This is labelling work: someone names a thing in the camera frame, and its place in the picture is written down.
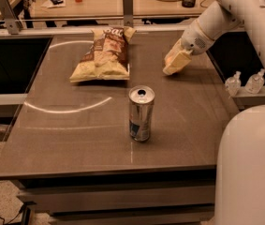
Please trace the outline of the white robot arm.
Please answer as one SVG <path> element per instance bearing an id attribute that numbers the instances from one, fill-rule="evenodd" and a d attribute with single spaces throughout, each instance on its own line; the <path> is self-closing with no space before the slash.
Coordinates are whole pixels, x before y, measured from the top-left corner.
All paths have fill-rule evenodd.
<path id="1" fill-rule="evenodd" d="M 240 25 L 265 68 L 265 0 L 215 0 L 185 28 L 165 62 L 183 68 Z M 265 225 L 265 105 L 238 113 L 222 135 L 213 224 Z"/>

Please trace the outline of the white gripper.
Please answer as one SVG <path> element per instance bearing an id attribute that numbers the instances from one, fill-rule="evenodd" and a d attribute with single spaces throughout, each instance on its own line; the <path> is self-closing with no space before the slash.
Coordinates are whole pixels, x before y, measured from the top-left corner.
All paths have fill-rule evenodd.
<path id="1" fill-rule="evenodd" d="M 191 53 L 193 55 L 205 53 L 213 44 L 214 40 L 205 34 L 199 20 L 195 19 L 185 28 L 181 40 L 178 39 L 165 56 L 163 72 L 172 75 L 181 71 L 191 62 Z"/>

